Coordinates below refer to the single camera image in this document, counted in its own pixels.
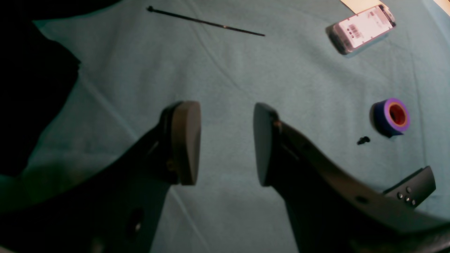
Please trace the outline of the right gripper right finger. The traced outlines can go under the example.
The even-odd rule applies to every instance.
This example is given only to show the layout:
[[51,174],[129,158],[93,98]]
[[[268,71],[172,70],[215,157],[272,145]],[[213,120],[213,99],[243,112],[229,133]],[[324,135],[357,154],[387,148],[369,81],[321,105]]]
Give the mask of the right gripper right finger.
[[260,184],[283,198],[301,253],[449,252],[448,220],[353,178],[268,104],[255,104],[253,135]]

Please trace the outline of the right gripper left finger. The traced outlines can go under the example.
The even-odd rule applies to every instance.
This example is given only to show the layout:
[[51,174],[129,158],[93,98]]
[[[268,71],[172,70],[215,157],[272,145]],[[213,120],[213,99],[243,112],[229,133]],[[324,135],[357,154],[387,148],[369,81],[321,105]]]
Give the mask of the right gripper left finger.
[[172,185],[198,177],[201,107],[166,107],[159,123],[87,181],[1,214],[1,252],[148,253]]

